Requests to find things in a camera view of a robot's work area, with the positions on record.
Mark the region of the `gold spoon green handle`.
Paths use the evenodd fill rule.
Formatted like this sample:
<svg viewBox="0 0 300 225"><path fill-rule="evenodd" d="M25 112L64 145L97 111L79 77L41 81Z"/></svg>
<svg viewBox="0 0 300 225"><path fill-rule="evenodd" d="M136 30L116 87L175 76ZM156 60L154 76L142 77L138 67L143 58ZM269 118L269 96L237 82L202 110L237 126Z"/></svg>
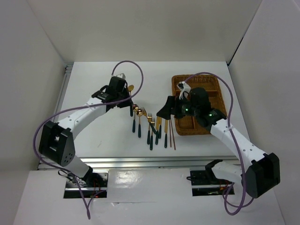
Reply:
<svg viewBox="0 0 300 225"><path fill-rule="evenodd" d="M141 138L141 117L143 116L142 109L138 108L137 111L136 111L136 115L139 118L139 123L138 123L138 137Z"/></svg>
<svg viewBox="0 0 300 225"><path fill-rule="evenodd" d="M132 96L131 95L131 92L134 90L134 85L129 85L128 87L127 87L127 89L128 89L128 92L129 92L129 96Z"/></svg>
<svg viewBox="0 0 300 225"><path fill-rule="evenodd" d="M136 111L137 111L138 108L139 107L138 107L137 104L133 104L133 106L132 106L133 113L134 113L134 115L133 115L133 126L132 126L132 132L133 133L135 132L135 128L136 128L136 125L135 125L135 116L136 116Z"/></svg>

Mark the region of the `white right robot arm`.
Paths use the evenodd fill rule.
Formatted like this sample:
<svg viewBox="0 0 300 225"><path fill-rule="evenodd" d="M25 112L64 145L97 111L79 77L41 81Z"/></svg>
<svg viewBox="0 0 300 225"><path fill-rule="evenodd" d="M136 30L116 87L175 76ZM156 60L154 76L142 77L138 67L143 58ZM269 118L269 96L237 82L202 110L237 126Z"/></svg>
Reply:
<svg viewBox="0 0 300 225"><path fill-rule="evenodd" d="M276 154L267 154L252 144L229 122L218 109L214 109L204 88L194 88L189 93L182 91L179 96L168 96L165 105L157 113L158 117L169 120L171 116L181 119L194 117L197 123L220 140L239 158L240 166L223 161L210 163L205 171L205 180L214 184L218 180L228 180L245 187L246 193L258 198L280 183L280 163Z"/></svg>

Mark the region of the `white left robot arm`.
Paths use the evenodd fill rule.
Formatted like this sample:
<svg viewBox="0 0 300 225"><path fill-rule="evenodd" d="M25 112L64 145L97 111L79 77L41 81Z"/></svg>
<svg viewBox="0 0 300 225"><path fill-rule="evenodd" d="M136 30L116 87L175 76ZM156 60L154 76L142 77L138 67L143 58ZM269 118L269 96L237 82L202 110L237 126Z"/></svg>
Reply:
<svg viewBox="0 0 300 225"><path fill-rule="evenodd" d="M75 155L74 140L91 122L110 109L132 106L129 97L125 74L113 75L108 85L91 95L85 108L56 123L48 121L44 124L39 153L73 173L82 187L92 186L96 182L101 184L103 178Z"/></svg>

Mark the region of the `copper chopstick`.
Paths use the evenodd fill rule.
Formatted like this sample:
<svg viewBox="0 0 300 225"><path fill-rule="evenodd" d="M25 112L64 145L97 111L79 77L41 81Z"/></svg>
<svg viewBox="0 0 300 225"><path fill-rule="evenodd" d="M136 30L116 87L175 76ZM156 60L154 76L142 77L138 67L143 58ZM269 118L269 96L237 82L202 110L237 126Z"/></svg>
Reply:
<svg viewBox="0 0 300 225"><path fill-rule="evenodd" d="M175 144L175 137L174 137L174 130L173 130L173 121L171 119L171 131L172 131L172 140L173 140L173 147L174 147L174 150L176 150L176 144Z"/></svg>
<svg viewBox="0 0 300 225"><path fill-rule="evenodd" d="M171 119L169 120L169 139L170 139L170 148L172 148L172 132L171 132Z"/></svg>

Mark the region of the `brown wicker cutlery tray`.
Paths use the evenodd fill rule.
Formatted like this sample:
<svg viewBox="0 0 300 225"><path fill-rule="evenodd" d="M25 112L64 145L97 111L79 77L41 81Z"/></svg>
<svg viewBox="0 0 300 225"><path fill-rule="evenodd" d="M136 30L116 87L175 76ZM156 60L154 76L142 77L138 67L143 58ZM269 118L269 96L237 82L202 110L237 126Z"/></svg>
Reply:
<svg viewBox="0 0 300 225"><path fill-rule="evenodd" d="M190 78L190 75L175 75L171 78L172 95L178 97L180 89L179 82L185 81L191 87L191 95L187 101L195 104L198 115L208 115L213 109L218 109L225 116L227 111L222 96L219 81L216 77L204 74ZM181 119L174 118L175 128L178 135L209 135L210 132L198 123L198 117L186 115Z"/></svg>

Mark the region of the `aluminium table frame rail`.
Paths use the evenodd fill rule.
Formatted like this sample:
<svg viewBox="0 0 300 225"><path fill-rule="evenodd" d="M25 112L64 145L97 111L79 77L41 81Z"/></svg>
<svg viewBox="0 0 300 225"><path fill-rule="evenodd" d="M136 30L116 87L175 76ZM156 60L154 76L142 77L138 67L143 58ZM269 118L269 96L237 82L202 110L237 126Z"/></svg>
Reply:
<svg viewBox="0 0 300 225"><path fill-rule="evenodd" d="M60 100L62 109L85 104L91 95L108 84L111 73L124 73L134 85L134 103L156 114L172 93L174 75L211 72L222 78L220 88L226 107L233 106L232 124L244 135L247 129L225 62L75 62ZM90 123L76 138L75 152L95 168L197 166L214 159L238 163L230 150L212 135L175 136L174 147L164 148L160 139L153 150L146 143L148 125L141 118L142 135L132 132L128 108L114 108Z"/></svg>

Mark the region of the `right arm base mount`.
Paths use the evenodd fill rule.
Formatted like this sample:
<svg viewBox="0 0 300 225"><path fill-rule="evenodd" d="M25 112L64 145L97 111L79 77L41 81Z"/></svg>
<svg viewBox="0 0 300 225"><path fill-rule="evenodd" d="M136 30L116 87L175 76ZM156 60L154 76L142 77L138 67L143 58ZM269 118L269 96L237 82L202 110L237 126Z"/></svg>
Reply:
<svg viewBox="0 0 300 225"><path fill-rule="evenodd" d="M204 170L190 171L186 179L191 183L192 196L222 195L231 185L231 182L226 180L209 180Z"/></svg>

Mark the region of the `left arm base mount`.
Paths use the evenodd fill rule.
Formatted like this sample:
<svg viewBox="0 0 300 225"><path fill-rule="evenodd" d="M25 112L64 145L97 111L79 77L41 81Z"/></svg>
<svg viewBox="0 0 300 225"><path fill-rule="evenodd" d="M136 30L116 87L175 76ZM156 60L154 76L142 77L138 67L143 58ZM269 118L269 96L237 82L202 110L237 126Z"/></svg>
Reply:
<svg viewBox="0 0 300 225"><path fill-rule="evenodd" d="M64 199L78 199L81 198L79 187L82 190L83 196L85 198L90 198L97 194L96 198L106 198L107 197L107 184L109 172L104 170L96 171L101 177L99 180L93 180L90 184L87 184L79 178L78 183L75 182L73 177L62 170L58 170L58 175L66 179Z"/></svg>

